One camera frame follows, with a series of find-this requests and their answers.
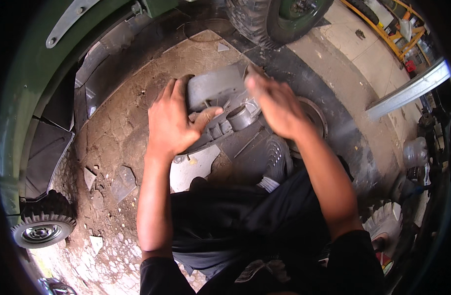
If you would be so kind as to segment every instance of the bolt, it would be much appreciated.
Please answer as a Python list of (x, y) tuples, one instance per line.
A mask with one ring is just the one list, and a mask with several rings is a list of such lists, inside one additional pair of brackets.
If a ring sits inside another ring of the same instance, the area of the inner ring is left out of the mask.
[(55, 44), (55, 41), (57, 41), (57, 38), (53, 37), (52, 39), (49, 40), (49, 45)]

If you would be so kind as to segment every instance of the forearm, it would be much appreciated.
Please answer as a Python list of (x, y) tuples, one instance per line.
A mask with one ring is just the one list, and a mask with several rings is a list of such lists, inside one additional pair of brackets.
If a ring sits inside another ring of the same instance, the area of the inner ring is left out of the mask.
[(357, 198), (343, 166), (310, 122), (303, 122), (295, 140), (319, 200), (332, 240), (361, 229)]
[(172, 160), (147, 147), (137, 209), (137, 233), (142, 251), (161, 251), (169, 256), (173, 236), (169, 185)]

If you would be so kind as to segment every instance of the hand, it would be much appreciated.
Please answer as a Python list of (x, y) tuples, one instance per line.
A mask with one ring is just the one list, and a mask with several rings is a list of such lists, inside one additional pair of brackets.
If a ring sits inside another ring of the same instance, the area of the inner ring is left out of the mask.
[(248, 71), (245, 86), (261, 106), (271, 129), (281, 137), (295, 140), (303, 124), (309, 125), (310, 121), (289, 85), (261, 76), (252, 67)]
[(210, 107), (197, 116), (186, 113), (186, 85), (193, 75), (171, 79), (149, 108), (149, 143), (147, 153), (170, 161), (199, 139), (211, 119), (224, 110)]

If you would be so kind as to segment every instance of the metal rod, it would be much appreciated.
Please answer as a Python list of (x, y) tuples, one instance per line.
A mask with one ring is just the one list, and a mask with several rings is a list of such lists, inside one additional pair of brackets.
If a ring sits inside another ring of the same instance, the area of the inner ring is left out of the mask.
[(258, 134), (260, 134), (260, 132), (262, 131), (263, 128), (260, 128), (260, 130), (258, 130), (257, 133), (255, 133), (255, 135), (252, 137), (252, 139), (250, 139), (249, 141), (247, 141), (247, 143), (239, 150), (238, 153), (235, 154), (234, 159), (243, 151), (245, 150), (245, 148), (252, 142), (252, 140), (254, 140), (255, 138), (257, 138)]
[(450, 71), (445, 60), (439, 59), (433, 66), (423, 74), (401, 86), (399, 89), (389, 93), (380, 101), (376, 102), (366, 110), (371, 121), (399, 109), (403, 105), (423, 96), (450, 78)]

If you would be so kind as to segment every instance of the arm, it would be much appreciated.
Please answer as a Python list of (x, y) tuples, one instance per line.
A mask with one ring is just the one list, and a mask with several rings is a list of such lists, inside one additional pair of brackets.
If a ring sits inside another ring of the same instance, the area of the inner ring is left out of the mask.
[(222, 108), (211, 107), (193, 121), (185, 104), (186, 84), (192, 76), (172, 79), (149, 108), (149, 142), (137, 209), (137, 234), (142, 260), (171, 257), (173, 226), (170, 210), (170, 166), (173, 158), (196, 140)]
[(262, 77), (253, 69), (250, 73), (246, 86), (258, 100), (268, 124), (278, 135), (294, 140), (298, 146), (332, 241), (349, 231), (363, 229), (350, 179), (303, 113), (289, 85)]

